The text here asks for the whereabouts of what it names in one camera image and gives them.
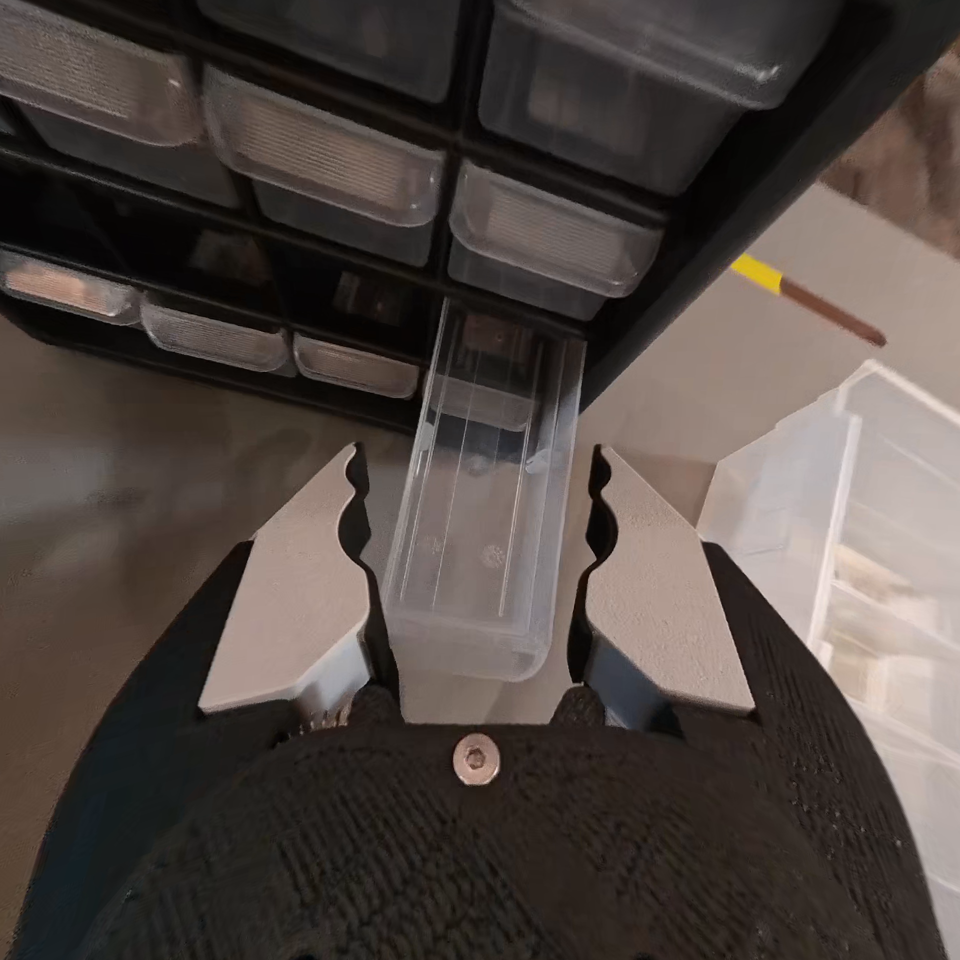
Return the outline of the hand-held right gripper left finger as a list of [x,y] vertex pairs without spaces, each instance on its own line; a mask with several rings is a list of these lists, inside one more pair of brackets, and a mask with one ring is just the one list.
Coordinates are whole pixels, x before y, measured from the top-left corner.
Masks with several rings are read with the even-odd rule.
[[271,703],[328,724],[373,683],[399,698],[373,570],[364,446],[347,444],[254,535],[198,709]]

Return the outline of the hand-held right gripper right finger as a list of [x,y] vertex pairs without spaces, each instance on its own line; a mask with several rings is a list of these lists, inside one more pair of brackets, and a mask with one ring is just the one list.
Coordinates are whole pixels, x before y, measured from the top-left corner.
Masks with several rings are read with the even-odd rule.
[[571,680],[608,724],[655,724],[675,707],[746,717],[755,700],[700,536],[612,447],[594,447],[583,571],[570,623]]

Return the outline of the clear plastic storage bin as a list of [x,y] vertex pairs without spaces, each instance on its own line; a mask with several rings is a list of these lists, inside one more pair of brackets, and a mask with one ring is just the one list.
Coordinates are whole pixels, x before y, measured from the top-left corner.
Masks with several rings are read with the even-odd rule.
[[698,531],[854,708],[958,929],[958,410],[866,362],[717,464]]

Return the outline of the small clear plastic drawer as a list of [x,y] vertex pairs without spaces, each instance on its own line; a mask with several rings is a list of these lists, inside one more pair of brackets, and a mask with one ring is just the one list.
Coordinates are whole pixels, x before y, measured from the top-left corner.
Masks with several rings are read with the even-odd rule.
[[444,302],[380,588],[401,673],[543,666],[585,344]]

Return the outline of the yellow tape strip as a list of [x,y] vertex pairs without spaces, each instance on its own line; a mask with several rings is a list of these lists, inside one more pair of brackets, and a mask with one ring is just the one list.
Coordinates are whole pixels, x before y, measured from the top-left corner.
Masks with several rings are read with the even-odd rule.
[[776,297],[783,294],[785,282],[783,272],[750,253],[742,253],[734,259],[729,265],[729,270]]

